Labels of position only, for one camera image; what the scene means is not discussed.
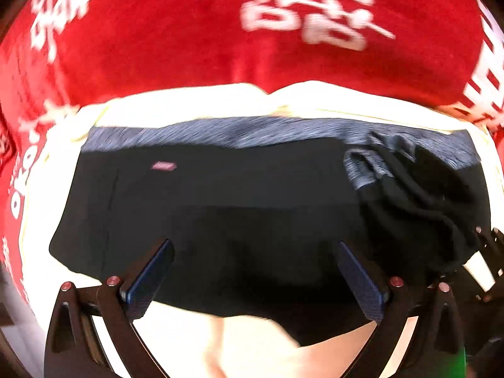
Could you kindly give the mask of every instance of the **red cloth with white characters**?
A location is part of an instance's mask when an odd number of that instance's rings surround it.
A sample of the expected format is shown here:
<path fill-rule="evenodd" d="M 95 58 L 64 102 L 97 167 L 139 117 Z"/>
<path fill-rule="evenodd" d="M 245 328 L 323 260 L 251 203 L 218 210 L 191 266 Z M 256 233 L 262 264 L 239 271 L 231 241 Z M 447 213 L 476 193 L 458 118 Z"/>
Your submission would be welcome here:
<path fill-rule="evenodd" d="M 24 183 L 47 129 L 80 106 L 314 79 L 498 130 L 503 41 L 479 0 L 30 0 L 0 44 L 0 100 L 18 150 L 0 188 L 14 281 L 22 290 Z"/>

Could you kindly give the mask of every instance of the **bolt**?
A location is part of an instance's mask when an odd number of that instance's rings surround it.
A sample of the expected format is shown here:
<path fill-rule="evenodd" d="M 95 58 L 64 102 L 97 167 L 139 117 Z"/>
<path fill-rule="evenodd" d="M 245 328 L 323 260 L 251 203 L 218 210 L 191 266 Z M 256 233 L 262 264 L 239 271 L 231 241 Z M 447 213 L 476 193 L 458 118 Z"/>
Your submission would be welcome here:
<path fill-rule="evenodd" d="M 111 276 L 107 279 L 107 285 L 113 287 L 118 285 L 119 281 L 121 281 L 121 279 L 118 276 Z"/>
<path fill-rule="evenodd" d="M 65 281 L 63 284 L 61 284 L 61 291 L 68 291 L 72 288 L 72 284 L 70 281 Z"/>
<path fill-rule="evenodd" d="M 444 293 L 447 293 L 450 291 L 450 286 L 447 284 L 447 283 L 440 283 L 439 284 L 439 289 L 444 292 Z"/>
<path fill-rule="evenodd" d="M 394 287 L 399 288 L 404 286 L 404 280 L 401 277 L 394 276 L 390 278 L 390 284 Z"/>

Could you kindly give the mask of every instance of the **textured blue pad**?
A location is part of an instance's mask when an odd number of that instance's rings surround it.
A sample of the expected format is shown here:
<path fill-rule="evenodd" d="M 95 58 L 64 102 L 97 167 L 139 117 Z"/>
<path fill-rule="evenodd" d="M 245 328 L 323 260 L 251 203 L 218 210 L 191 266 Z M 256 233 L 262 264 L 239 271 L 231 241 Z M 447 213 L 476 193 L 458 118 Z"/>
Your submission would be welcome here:
<path fill-rule="evenodd" d="M 337 262 L 364 316 L 380 323 L 384 315 L 384 297 L 364 267 L 342 241 L 338 244 Z"/>
<path fill-rule="evenodd" d="M 144 316 L 166 277 L 174 257 L 173 243 L 166 240 L 126 291 L 124 309 L 129 320 Z"/>

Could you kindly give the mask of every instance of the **white cloth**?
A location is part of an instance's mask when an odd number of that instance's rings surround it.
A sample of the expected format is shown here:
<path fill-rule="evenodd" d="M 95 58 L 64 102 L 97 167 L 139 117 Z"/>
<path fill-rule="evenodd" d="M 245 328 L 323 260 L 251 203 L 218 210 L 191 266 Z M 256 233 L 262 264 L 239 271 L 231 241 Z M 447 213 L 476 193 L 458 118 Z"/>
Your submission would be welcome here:
<path fill-rule="evenodd" d="M 504 229 L 504 186 L 499 157 L 488 132 L 468 122 L 402 100 L 321 82 L 298 83 L 270 95 L 250 84 L 132 95 L 89 105 L 52 127 L 40 158 L 31 169 L 19 245 L 24 287 L 42 328 L 47 331 L 56 295 L 64 281 L 73 281 L 77 287 L 99 284 L 88 276 L 69 271 L 49 254 L 49 243 L 65 208 L 81 146 L 92 126 L 156 128 L 196 118 L 260 115 L 357 119 L 436 130 L 447 135 L 466 129 L 481 157 L 490 197 L 491 224 Z M 488 286 L 493 279 L 488 279 L 487 270 L 483 268 L 479 278 Z M 313 348 L 299 348 L 277 324 L 260 321 L 240 317 L 220 320 L 152 303 L 147 314 L 135 321 L 135 327 L 173 378 L 219 376 L 218 368 L 212 367 L 211 360 L 215 359 L 230 378 L 336 377 L 337 371 L 342 373 L 357 355 L 374 328 L 374 323 L 370 323 L 350 333 L 354 334 L 351 339 L 337 337 Z M 214 340 L 220 336 L 219 331 L 223 333 L 223 341 L 217 345 Z M 245 331 L 246 340 L 237 333 L 240 331 Z M 106 332 L 100 329 L 99 334 L 106 341 Z M 335 348 L 345 351 L 340 352 L 338 360 L 329 356 L 318 364 L 314 360 L 322 360 L 320 354 L 324 351 L 319 349 L 324 345 L 332 354 Z M 214 353 L 213 348 L 221 348 L 222 352 Z M 106 351 L 115 365 L 112 344 Z M 246 354 L 253 354 L 254 359 Z M 395 368 L 392 366 L 390 371 L 393 373 Z M 127 376 L 125 370 L 117 372 Z"/>

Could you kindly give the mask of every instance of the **small pink tag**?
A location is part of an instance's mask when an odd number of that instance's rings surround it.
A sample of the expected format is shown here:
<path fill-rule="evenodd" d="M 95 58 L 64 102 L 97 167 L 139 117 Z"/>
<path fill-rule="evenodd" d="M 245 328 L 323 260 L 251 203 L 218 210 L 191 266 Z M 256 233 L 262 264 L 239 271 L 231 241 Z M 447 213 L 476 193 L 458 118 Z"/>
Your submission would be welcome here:
<path fill-rule="evenodd" d="M 177 168 L 177 164 L 173 162 L 156 162 L 154 165 L 152 165 L 151 169 L 155 170 L 166 170 L 168 172 L 171 172 L 172 170 L 175 170 Z"/>

